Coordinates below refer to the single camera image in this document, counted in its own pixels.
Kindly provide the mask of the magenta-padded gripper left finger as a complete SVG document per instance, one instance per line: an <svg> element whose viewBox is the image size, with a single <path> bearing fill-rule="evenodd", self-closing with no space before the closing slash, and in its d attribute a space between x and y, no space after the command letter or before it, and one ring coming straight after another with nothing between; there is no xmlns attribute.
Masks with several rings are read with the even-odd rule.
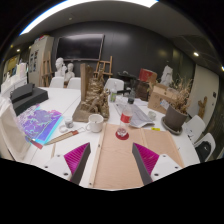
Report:
<svg viewBox="0 0 224 224"><path fill-rule="evenodd" d="M43 166L43 169L78 185L90 152L90 144L85 143L65 155L55 155Z"/></svg>

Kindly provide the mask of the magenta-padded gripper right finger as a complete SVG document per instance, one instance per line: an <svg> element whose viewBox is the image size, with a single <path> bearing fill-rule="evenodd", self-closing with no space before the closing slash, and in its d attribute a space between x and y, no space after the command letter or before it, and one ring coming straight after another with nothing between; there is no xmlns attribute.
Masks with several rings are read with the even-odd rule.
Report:
<svg viewBox="0 0 224 224"><path fill-rule="evenodd" d="M143 184L147 185L182 169L167 154L158 155L145 146L134 143L132 153Z"/></svg>

